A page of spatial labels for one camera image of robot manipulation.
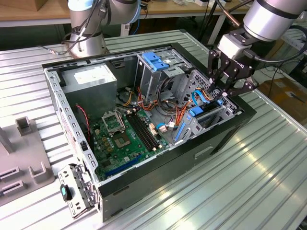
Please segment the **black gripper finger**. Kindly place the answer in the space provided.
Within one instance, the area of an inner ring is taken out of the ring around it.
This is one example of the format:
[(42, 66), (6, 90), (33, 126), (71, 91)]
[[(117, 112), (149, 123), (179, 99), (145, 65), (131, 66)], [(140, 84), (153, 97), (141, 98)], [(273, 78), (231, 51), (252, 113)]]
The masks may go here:
[(208, 76), (210, 81), (210, 87), (208, 92), (213, 92), (216, 88), (219, 89), (219, 93), (215, 96), (215, 100), (221, 98), (224, 88), (221, 86), (220, 81), (223, 76), (229, 76), (226, 72), (229, 67), (229, 58), (221, 51), (216, 49), (210, 50), (208, 58)]
[(234, 84), (233, 87), (224, 84), (224, 93), (226, 93), (228, 96), (237, 96), (237, 95), (241, 95), (241, 94), (250, 92), (259, 86), (259, 83), (253, 78), (253, 75), (243, 80), (245, 81), (243, 85), (239, 88), (235, 87), (236, 83)]

